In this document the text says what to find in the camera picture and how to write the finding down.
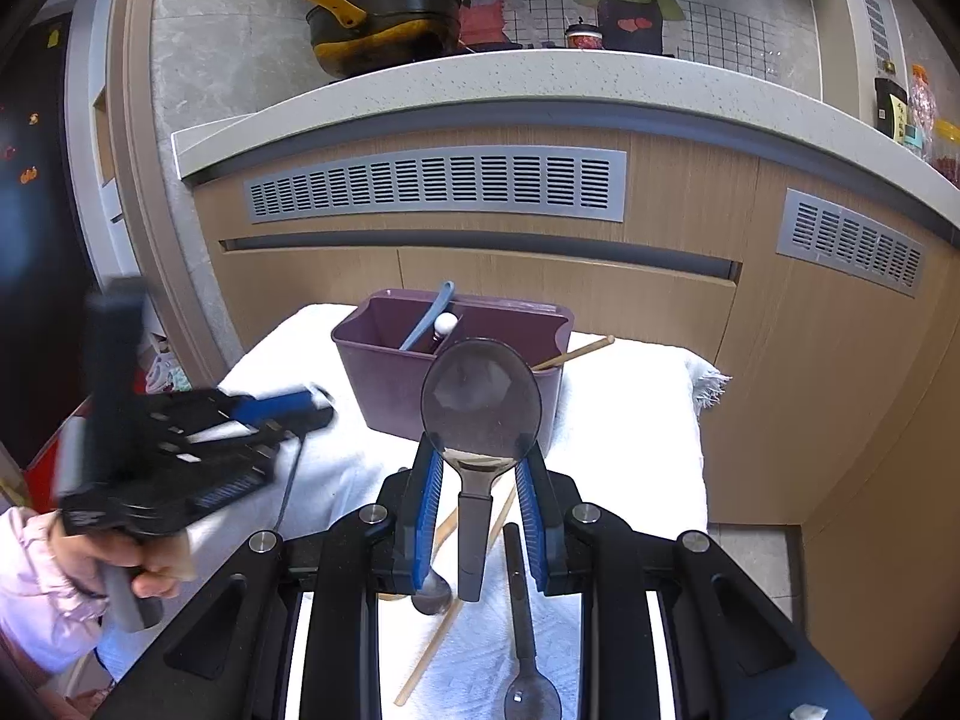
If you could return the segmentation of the person's left hand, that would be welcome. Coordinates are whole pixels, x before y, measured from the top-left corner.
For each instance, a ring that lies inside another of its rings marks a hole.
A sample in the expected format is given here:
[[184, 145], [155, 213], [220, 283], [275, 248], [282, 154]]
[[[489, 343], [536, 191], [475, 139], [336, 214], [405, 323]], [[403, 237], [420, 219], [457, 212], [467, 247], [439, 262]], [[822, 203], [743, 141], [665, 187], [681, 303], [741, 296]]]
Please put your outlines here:
[[70, 536], [56, 518], [47, 532], [47, 544], [60, 571], [86, 593], [106, 593], [101, 566], [133, 569], [130, 588], [139, 598], [174, 598], [183, 583], [195, 578], [185, 532], [145, 543], [116, 530]]

